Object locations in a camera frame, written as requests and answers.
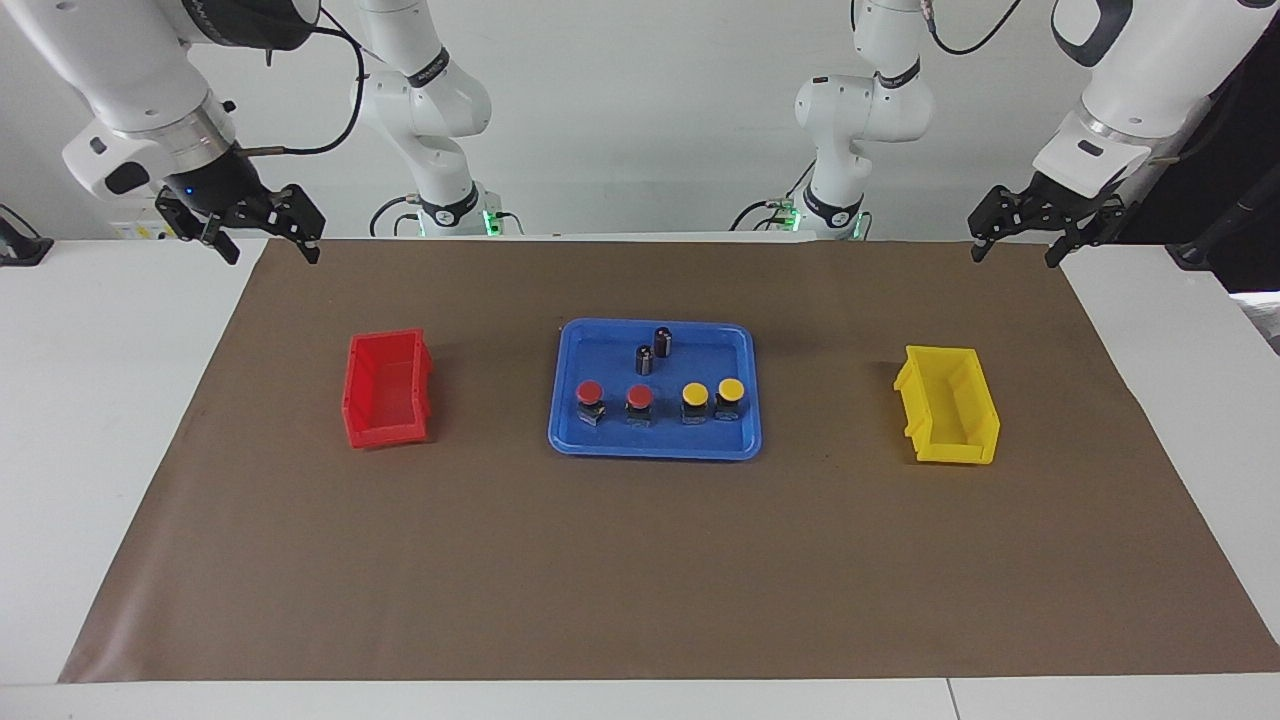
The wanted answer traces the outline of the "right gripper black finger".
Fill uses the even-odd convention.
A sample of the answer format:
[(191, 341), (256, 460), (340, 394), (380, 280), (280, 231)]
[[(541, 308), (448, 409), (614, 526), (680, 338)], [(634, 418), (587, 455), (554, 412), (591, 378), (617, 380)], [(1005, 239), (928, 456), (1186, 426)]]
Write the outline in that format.
[(250, 220), (270, 236), (291, 241), (307, 264), (317, 264), (324, 215), (300, 184), (250, 197)]
[(175, 195), (157, 195), (155, 209), (172, 233), (184, 242), (198, 242), (211, 249), (228, 265), (236, 265), (241, 249), (223, 231), (221, 220), (214, 215), (201, 217)]

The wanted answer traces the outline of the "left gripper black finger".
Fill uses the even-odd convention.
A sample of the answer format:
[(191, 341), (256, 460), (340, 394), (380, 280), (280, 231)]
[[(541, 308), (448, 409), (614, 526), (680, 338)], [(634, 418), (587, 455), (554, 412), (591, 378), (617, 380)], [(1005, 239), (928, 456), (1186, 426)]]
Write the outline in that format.
[(1111, 243), (1126, 222), (1126, 214), (1123, 200), (1106, 200), (1083, 222), (1065, 218), (1060, 236), (1046, 251), (1046, 266), (1059, 268), (1068, 255), (1080, 249)]
[(982, 263), (1000, 241), (1028, 229), (1025, 197), (1007, 187), (993, 187), (968, 217), (968, 229), (973, 237), (970, 256)]

